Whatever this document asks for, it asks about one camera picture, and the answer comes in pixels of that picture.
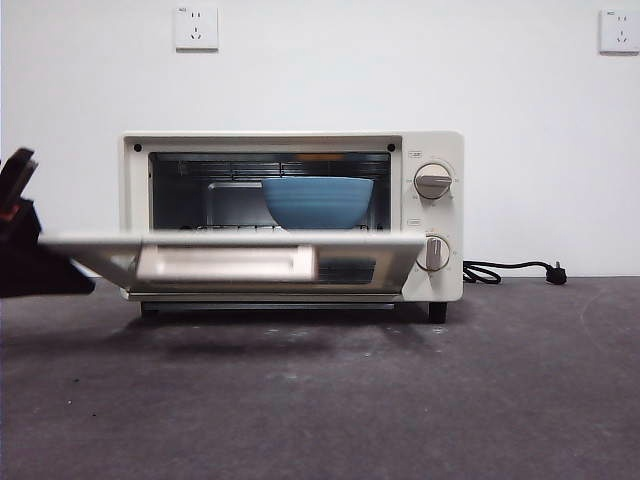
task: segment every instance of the gray floor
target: gray floor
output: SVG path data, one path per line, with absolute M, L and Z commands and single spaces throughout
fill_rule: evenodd
M 4 301 L 5 478 L 639 478 L 638 312 L 640 278 L 467 286 L 444 327 Z

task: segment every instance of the white wall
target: white wall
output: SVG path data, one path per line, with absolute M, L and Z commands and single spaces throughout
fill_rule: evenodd
M 118 228 L 124 130 L 455 129 L 466 258 L 640 274 L 640 57 L 597 53 L 640 1 L 217 4 L 220 52 L 176 54 L 176 1 L 3 1 L 2 152 L 36 149 L 46 229 Z

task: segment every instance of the temperature knob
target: temperature knob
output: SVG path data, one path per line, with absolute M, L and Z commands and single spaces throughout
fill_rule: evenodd
M 449 191 L 451 175 L 442 165 L 430 163 L 418 170 L 413 183 L 421 197 L 435 200 Z
M 449 261 L 449 245 L 440 237 L 427 237 L 425 248 L 416 261 L 423 270 L 436 272 Z

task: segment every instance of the blue bowl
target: blue bowl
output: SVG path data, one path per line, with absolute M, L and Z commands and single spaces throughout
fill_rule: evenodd
M 283 177 L 262 180 L 273 219 L 287 230 L 350 229 L 369 206 L 373 181 L 349 177 Z

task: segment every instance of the toaster oven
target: toaster oven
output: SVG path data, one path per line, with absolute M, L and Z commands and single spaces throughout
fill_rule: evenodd
M 462 295 L 463 138 L 455 132 L 130 132 L 120 142 L 121 231 L 46 234 L 141 302 L 216 308 L 392 308 Z M 262 180 L 373 182 L 350 230 L 291 230 Z

